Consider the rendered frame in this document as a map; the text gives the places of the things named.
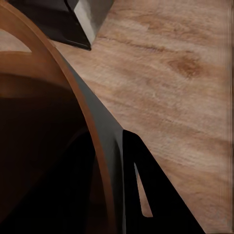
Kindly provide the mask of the trash can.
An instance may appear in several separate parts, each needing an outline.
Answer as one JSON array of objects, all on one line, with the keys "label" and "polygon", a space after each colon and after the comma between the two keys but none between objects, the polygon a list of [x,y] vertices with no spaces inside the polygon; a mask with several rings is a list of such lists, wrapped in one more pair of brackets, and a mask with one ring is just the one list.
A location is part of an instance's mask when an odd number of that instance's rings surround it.
[{"label": "trash can", "polygon": [[0,224],[89,131],[96,153],[85,234],[126,234],[124,128],[41,29],[5,0],[0,28],[31,50],[0,52]]}]

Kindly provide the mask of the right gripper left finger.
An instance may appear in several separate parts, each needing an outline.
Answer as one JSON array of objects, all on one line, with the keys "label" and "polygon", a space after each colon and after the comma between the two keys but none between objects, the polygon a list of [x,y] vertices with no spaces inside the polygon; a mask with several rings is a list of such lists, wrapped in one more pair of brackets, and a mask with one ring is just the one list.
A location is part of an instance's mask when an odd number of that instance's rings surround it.
[{"label": "right gripper left finger", "polygon": [[0,234],[85,234],[95,153],[89,131],[76,137],[0,224]]}]

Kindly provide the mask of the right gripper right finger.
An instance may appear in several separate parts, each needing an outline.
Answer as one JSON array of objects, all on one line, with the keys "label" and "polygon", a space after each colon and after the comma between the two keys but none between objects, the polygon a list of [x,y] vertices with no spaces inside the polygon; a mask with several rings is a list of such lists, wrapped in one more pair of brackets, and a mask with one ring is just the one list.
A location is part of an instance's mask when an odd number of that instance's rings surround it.
[{"label": "right gripper right finger", "polygon": [[[205,234],[139,135],[123,130],[126,234]],[[136,170],[153,217],[142,214]]]}]

